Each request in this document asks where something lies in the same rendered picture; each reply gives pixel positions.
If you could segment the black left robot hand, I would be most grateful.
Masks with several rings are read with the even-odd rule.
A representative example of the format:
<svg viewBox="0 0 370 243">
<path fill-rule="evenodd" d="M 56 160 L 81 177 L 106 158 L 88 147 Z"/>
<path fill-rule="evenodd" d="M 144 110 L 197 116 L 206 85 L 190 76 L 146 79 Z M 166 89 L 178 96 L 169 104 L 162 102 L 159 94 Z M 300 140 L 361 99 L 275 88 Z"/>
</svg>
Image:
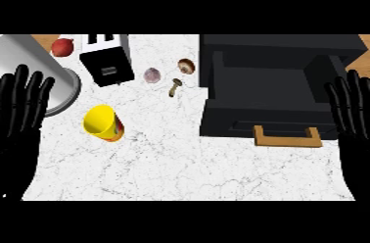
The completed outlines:
<svg viewBox="0 0 370 243">
<path fill-rule="evenodd" d="M 54 78 L 19 64 L 0 76 L 0 201 L 20 201 L 37 172 L 39 128 Z"/>
</svg>

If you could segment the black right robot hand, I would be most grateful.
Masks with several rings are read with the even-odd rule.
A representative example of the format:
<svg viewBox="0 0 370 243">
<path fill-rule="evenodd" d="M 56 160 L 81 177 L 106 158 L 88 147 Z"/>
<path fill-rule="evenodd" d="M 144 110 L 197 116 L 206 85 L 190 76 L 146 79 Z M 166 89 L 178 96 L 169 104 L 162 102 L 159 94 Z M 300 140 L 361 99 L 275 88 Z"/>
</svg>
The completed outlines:
<svg viewBox="0 0 370 243">
<path fill-rule="evenodd" d="M 325 83 L 342 176 L 353 200 L 370 200 L 370 78 L 349 70 Z"/>
</svg>

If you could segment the yellow cup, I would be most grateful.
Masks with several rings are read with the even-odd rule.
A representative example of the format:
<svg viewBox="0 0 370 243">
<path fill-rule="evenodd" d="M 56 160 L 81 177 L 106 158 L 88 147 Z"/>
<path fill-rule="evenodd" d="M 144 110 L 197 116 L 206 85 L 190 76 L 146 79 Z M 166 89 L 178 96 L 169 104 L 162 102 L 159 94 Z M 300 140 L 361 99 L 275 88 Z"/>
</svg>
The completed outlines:
<svg viewBox="0 0 370 243">
<path fill-rule="evenodd" d="M 109 105 L 97 105 L 90 109 L 82 119 L 82 127 L 107 142 L 118 141 L 123 134 L 123 125 Z"/>
</svg>

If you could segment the black open drawer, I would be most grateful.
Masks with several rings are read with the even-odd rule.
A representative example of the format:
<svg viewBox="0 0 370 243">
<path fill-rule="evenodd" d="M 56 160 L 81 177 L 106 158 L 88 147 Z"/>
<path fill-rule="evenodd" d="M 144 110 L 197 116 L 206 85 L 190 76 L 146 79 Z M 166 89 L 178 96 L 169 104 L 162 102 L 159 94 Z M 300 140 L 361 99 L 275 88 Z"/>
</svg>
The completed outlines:
<svg viewBox="0 0 370 243">
<path fill-rule="evenodd" d="M 318 55 L 303 68 L 289 70 L 228 67 L 215 52 L 199 134 L 250 138 L 259 125 L 269 136 L 302 137 L 314 127 L 324 140 L 334 140 L 324 84 L 343 75 L 334 55 Z"/>
</svg>

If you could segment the silver cylindrical appliance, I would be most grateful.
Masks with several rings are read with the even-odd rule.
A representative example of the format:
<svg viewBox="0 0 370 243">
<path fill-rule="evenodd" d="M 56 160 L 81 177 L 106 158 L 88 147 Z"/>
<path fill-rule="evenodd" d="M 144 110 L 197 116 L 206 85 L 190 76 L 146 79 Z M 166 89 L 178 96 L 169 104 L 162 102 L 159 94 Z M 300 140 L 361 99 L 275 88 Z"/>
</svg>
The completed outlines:
<svg viewBox="0 0 370 243">
<path fill-rule="evenodd" d="M 51 117 L 76 100 L 79 76 L 59 65 L 29 34 L 0 34 L 0 75 L 11 73 L 19 64 L 25 64 L 31 72 L 39 71 L 42 77 L 54 78 L 45 109 L 45 116 Z"/>
</svg>

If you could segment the red onion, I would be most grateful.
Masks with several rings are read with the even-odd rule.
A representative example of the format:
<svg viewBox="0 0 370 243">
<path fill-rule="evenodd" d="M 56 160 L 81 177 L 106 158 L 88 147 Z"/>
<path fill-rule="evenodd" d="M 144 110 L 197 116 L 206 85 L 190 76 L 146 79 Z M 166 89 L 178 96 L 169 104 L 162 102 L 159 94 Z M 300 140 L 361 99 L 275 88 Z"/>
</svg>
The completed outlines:
<svg viewBox="0 0 370 243">
<path fill-rule="evenodd" d="M 54 57 L 67 57 L 73 52 L 73 40 L 60 38 L 51 43 L 51 54 Z"/>
</svg>

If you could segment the black and white toaster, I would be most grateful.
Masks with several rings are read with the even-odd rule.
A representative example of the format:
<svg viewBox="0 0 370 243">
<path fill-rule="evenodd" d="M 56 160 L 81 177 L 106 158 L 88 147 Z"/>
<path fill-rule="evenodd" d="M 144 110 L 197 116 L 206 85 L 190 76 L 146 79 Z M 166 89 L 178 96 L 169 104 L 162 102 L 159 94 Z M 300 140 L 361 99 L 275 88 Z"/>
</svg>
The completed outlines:
<svg viewBox="0 0 370 243">
<path fill-rule="evenodd" d="M 79 61 L 100 86 L 134 79 L 126 34 L 82 34 Z"/>
</svg>

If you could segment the black cabinet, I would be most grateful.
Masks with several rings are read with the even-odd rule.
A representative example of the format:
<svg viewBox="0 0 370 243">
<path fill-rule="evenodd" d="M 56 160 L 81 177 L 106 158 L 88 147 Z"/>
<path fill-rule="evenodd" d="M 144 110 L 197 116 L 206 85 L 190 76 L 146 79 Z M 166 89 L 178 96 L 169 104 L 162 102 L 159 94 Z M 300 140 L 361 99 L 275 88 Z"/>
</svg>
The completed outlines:
<svg viewBox="0 0 370 243">
<path fill-rule="evenodd" d="M 318 55 L 334 55 L 346 67 L 365 53 L 356 34 L 200 34 L 199 86 L 208 86 L 212 55 L 221 51 L 236 68 L 303 69 Z"/>
</svg>

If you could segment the purple garlic bulb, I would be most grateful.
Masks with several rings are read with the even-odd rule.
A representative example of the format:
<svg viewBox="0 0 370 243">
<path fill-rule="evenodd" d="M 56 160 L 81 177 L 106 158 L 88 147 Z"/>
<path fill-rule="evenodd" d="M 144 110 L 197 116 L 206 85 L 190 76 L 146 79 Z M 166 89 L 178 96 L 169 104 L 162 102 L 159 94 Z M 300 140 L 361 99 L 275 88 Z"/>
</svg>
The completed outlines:
<svg viewBox="0 0 370 243">
<path fill-rule="evenodd" d="M 146 70 L 144 80 L 147 83 L 156 83 L 160 80 L 160 73 L 154 68 L 149 68 Z"/>
</svg>

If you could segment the small brown mushroom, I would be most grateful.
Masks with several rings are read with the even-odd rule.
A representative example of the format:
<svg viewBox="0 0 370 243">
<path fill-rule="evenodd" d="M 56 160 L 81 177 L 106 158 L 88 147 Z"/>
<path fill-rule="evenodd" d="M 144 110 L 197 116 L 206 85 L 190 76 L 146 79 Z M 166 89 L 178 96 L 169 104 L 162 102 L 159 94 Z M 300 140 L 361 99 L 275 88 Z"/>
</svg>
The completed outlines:
<svg viewBox="0 0 370 243">
<path fill-rule="evenodd" d="M 178 88 L 180 86 L 182 86 L 182 82 L 181 82 L 181 80 L 180 80 L 178 78 L 174 78 L 174 79 L 172 79 L 172 82 L 174 82 L 174 85 L 172 85 L 172 87 L 171 87 L 171 89 L 169 89 L 169 97 L 174 97 L 174 96 L 175 96 L 177 88 Z"/>
</svg>

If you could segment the brown mushroom cap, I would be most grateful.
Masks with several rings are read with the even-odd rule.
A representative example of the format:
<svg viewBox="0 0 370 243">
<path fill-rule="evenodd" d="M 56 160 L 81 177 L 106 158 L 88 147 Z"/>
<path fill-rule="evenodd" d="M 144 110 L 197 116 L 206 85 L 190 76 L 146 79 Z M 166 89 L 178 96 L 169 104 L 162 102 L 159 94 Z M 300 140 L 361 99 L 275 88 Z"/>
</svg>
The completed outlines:
<svg viewBox="0 0 370 243">
<path fill-rule="evenodd" d="M 182 73 L 193 74 L 194 72 L 194 64 L 190 59 L 180 59 L 178 60 L 178 68 Z"/>
</svg>

